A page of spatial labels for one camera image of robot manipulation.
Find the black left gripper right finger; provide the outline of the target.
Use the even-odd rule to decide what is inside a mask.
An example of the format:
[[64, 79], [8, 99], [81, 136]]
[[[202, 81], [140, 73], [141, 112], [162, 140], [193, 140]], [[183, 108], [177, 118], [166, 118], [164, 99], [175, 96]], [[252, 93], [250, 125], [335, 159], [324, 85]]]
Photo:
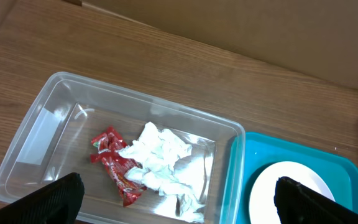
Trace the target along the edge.
[[358, 224], [358, 214], [289, 178], [276, 181], [274, 205], [282, 224]]

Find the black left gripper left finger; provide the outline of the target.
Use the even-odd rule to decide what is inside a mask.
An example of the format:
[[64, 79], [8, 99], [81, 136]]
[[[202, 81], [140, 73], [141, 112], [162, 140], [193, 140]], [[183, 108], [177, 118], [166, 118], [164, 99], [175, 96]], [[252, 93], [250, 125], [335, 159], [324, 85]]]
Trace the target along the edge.
[[0, 224], [74, 223], [85, 187], [72, 172], [0, 209]]

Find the large white plate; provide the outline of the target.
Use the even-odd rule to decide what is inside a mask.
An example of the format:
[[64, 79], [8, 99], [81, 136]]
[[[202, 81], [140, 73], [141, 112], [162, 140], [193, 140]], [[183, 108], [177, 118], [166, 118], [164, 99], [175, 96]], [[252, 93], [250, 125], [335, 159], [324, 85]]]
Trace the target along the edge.
[[280, 223], [273, 198], [276, 182], [281, 177], [289, 177], [335, 201], [324, 180], [309, 167], [292, 161], [276, 162], [260, 173], [250, 191], [249, 216], [251, 224]]

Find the white tissue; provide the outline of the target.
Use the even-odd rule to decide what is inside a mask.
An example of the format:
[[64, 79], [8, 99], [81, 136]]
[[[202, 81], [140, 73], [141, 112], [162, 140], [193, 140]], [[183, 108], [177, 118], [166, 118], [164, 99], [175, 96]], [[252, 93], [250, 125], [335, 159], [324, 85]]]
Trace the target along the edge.
[[160, 196], [175, 198], [177, 217], [186, 222], [203, 223], [206, 194], [214, 157], [214, 144], [196, 136], [188, 144], [170, 129], [145, 124], [139, 138], [118, 150], [125, 159], [141, 167], [129, 169], [127, 180], [146, 186]]

